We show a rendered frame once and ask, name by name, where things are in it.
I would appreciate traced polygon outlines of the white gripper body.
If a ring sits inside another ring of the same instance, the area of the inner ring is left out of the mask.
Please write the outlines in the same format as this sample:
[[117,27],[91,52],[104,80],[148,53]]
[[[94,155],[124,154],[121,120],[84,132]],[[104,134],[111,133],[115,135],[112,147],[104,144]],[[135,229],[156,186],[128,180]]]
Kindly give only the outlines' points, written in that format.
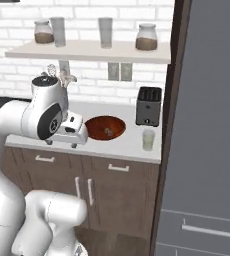
[[82,125],[78,132],[73,132],[70,127],[61,126],[50,140],[84,145],[88,140],[88,131],[85,125]]

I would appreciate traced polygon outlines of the glass of lemonade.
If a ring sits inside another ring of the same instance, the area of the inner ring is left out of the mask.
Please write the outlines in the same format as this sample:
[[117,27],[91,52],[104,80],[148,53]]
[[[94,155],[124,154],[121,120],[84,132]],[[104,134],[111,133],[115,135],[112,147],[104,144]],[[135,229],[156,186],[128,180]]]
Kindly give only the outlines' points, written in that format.
[[155,138],[155,132],[150,129],[145,129],[142,133],[142,145],[143,149],[146,151],[151,151],[153,149],[153,143]]

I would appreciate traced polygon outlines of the dark brown fridge housing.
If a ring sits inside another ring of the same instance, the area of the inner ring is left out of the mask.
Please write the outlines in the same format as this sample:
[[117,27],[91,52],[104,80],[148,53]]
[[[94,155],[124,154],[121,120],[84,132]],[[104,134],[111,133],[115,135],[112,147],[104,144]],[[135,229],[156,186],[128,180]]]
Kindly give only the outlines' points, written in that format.
[[174,4],[174,15],[170,40],[171,63],[167,67],[167,78],[163,102],[161,164],[159,166],[159,176],[157,181],[155,208],[148,256],[155,255],[155,244],[158,233],[158,224],[160,219],[163,191],[165,187],[165,178],[170,152],[191,5],[192,0],[175,0]]

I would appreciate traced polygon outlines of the clear drinking glass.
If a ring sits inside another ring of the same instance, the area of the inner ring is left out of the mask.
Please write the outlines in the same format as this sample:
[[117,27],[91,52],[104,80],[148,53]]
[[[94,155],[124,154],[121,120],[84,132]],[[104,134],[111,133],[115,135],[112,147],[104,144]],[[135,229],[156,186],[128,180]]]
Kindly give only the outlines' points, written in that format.
[[100,43],[104,49],[112,47],[113,19],[110,17],[101,17],[98,19]]
[[65,20],[63,17],[51,17],[50,18],[54,42],[56,47],[64,47],[66,45],[65,38]]

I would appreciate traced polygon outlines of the grey fridge door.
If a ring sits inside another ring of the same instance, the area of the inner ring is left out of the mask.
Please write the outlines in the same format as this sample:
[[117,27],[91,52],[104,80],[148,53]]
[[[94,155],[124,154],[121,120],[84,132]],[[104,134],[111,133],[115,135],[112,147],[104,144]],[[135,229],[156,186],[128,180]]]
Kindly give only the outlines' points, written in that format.
[[162,208],[230,220],[230,0],[193,0]]

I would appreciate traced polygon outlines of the grey fridge drawer front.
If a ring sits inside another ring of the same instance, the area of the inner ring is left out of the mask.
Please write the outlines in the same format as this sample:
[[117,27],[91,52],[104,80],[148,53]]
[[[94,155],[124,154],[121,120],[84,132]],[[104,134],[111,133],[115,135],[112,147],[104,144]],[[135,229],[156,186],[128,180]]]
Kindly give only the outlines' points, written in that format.
[[183,219],[186,220],[187,225],[230,232],[229,220],[162,210],[157,242],[163,246],[192,249],[214,256],[230,256],[230,238],[182,230]]

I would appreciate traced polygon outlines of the brown wooden drawer front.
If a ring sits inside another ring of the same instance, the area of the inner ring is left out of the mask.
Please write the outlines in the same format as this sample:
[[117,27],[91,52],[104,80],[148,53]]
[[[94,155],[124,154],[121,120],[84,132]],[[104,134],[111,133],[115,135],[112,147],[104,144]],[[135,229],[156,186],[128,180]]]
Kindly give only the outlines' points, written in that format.
[[[108,170],[108,164],[118,167],[129,166],[130,169],[129,172]],[[91,167],[96,177],[111,181],[145,181],[156,176],[159,169],[157,164],[104,157],[91,157]]]
[[[35,157],[55,157],[53,163],[36,161]],[[44,151],[37,149],[21,149],[21,156],[26,170],[31,175],[45,177],[69,177],[70,175],[84,175],[83,162],[80,155]]]

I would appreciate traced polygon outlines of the copper round sink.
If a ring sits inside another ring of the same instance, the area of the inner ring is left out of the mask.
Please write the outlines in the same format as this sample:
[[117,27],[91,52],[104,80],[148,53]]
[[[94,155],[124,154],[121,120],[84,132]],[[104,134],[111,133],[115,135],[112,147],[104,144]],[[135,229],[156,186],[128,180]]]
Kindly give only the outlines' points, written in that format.
[[85,122],[88,136],[94,140],[112,140],[124,133],[126,124],[115,116],[96,116]]

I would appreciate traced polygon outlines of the brown wooden cupboard door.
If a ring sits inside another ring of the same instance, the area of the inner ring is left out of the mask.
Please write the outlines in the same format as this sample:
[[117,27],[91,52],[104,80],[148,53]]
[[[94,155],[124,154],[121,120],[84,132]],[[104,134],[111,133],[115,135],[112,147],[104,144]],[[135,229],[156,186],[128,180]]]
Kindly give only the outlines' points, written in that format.
[[[90,206],[87,180],[93,180]],[[89,227],[98,231],[149,239],[156,196],[157,175],[145,181],[111,181],[94,175],[86,179]]]
[[75,177],[80,178],[80,192],[81,198],[85,199],[85,191],[84,191],[84,182],[83,176],[79,175],[70,175],[69,177],[45,177],[45,176],[36,176],[31,175],[23,165],[22,169],[23,175],[23,192],[27,194],[31,190],[49,190],[60,193],[71,194],[77,196],[76,188],[75,188]]

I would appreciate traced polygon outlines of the silver sink tap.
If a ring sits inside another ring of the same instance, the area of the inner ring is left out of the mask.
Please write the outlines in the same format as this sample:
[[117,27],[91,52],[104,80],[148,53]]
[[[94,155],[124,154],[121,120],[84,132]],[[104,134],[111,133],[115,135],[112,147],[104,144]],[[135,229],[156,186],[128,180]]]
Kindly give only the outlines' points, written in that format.
[[56,77],[60,80],[61,86],[67,88],[71,82],[76,82],[77,77],[70,73],[70,67],[68,61],[60,61],[59,69],[57,71],[56,66],[54,64],[49,64],[47,66],[47,73],[51,77]]

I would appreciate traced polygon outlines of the grey toaster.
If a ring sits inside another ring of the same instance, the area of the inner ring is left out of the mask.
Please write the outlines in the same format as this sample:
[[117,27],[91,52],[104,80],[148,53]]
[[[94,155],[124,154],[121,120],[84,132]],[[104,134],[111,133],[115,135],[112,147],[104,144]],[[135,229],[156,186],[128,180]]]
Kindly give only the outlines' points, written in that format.
[[159,87],[142,86],[136,102],[137,125],[159,126],[162,89]]

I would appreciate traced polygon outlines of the glass jar with brown filling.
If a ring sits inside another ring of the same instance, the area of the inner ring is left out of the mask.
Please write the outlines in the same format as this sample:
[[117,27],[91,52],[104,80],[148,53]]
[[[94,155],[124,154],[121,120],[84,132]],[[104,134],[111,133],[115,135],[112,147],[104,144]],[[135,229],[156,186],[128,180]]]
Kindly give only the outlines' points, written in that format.
[[50,44],[54,42],[53,30],[48,20],[36,20],[34,24],[34,37],[36,43]]
[[141,23],[135,41],[135,48],[141,51],[154,51],[158,47],[156,25]]

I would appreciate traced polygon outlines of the grey wall socket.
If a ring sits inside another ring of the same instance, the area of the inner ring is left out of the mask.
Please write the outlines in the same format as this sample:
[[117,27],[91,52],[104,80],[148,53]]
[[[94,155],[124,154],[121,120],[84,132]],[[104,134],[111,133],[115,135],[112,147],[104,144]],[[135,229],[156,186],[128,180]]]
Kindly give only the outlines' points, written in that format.
[[122,81],[132,80],[132,64],[131,63],[121,64],[121,80]]
[[118,63],[108,63],[108,79],[111,81],[119,80],[119,64]]

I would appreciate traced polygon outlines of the white wall shelf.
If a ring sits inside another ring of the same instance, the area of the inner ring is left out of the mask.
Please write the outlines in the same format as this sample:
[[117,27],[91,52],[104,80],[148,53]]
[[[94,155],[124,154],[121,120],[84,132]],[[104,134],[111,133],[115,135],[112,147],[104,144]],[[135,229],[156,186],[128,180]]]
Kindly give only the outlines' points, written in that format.
[[115,41],[103,49],[98,41],[68,40],[65,47],[40,45],[34,41],[6,51],[8,58],[56,59],[94,62],[170,64],[170,44],[159,43],[155,51],[139,51],[134,42]]

